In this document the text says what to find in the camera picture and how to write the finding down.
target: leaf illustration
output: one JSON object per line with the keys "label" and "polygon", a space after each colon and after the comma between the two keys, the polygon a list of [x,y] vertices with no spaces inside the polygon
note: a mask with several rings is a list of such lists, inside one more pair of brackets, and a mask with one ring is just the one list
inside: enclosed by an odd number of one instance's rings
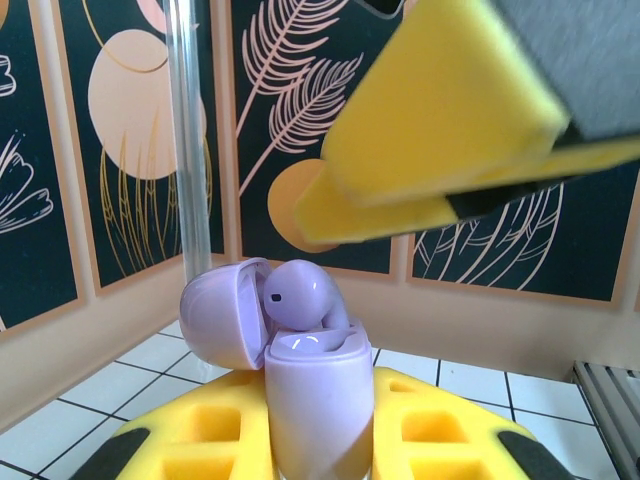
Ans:
{"label": "leaf illustration", "polygon": [[274,148],[285,153],[303,153],[329,130],[345,104],[346,85],[362,57],[361,54],[344,62],[322,59],[309,70],[303,82],[278,97],[269,114],[271,143],[242,182],[240,195]]}
{"label": "leaf illustration", "polygon": [[257,94],[279,95],[303,81],[315,57],[308,55],[328,38],[304,42],[333,25],[348,0],[266,0],[242,33],[242,60],[253,85],[236,127],[236,136]]}
{"label": "leaf illustration", "polygon": [[488,217],[424,232],[414,247],[422,278],[522,290],[551,249],[563,192],[554,186]]}
{"label": "leaf illustration", "polygon": [[17,151],[20,142],[14,143],[13,139],[0,153],[0,234],[37,222],[53,211],[48,189],[23,195],[34,171]]}

